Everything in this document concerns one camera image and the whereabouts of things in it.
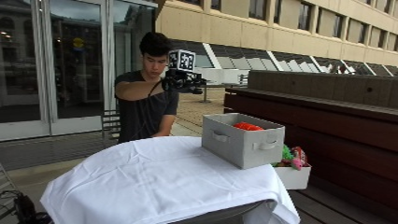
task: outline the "man's right arm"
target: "man's right arm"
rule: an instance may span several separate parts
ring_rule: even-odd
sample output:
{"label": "man's right arm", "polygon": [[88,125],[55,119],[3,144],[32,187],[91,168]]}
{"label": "man's right arm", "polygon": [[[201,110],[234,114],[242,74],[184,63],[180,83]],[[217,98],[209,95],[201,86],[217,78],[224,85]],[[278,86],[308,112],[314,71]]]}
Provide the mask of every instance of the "man's right arm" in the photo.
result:
{"label": "man's right arm", "polygon": [[148,97],[149,92],[151,95],[159,94],[163,92],[161,83],[156,87],[155,90],[153,87],[159,82],[145,82],[145,81],[135,81],[135,82],[127,82],[121,81],[115,88],[115,94],[116,96],[127,101],[137,101]]}

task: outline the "dark hair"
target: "dark hair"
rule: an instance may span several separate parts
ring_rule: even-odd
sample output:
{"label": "dark hair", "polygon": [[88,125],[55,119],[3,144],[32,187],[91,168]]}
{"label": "dark hair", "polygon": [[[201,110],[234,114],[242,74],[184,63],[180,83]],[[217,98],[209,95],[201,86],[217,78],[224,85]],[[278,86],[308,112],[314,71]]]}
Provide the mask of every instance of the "dark hair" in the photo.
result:
{"label": "dark hair", "polygon": [[173,48],[172,41],[161,34],[149,32],[145,34],[140,44],[141,55],[148,53],[152,56],[160,57]]}

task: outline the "camera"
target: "camera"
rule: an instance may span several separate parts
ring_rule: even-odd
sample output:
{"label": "camera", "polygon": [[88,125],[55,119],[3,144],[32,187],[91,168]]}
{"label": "camera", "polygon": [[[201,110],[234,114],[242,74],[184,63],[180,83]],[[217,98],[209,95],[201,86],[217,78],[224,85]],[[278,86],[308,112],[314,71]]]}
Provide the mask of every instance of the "camera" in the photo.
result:
{"label": "camera", "polygon": [[165,91],[201,94],[200,86],[206,85],[206,79],[194,73],[196,53],[184,49],[169,52],[169,70],[161,81]]}

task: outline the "green object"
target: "green object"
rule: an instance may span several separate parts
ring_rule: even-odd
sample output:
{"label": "green object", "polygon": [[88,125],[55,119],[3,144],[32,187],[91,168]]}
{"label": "green object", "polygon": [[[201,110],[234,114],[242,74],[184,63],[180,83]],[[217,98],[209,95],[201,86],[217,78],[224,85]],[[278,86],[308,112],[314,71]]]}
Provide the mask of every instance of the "green object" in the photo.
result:
{"label": "green object", "polygon": [[284,151],[282,151],[282,159],[292,160],[294,158],[294,155],[290,153],[290,149],[286,145],[284,145]]}

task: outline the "white tablecloth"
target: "white tablecloth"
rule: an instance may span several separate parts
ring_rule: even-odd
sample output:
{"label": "white tablecloth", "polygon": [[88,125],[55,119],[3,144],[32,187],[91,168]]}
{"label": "white tablecloth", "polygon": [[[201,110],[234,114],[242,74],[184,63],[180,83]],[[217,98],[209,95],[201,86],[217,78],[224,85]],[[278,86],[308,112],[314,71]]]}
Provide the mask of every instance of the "white tablecloth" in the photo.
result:
{"label": "white tablecloth", "polygon": [[[147,224],[268,199],[276,201],[273,221],[298,223],[270,165],[240,170],[201,147],[200,137],[171,136],[92,155],[48,183],[41,204],[56,224]],[[249,223],[268,223],[261,209],[254,211],[260,216],[246,218]]]}

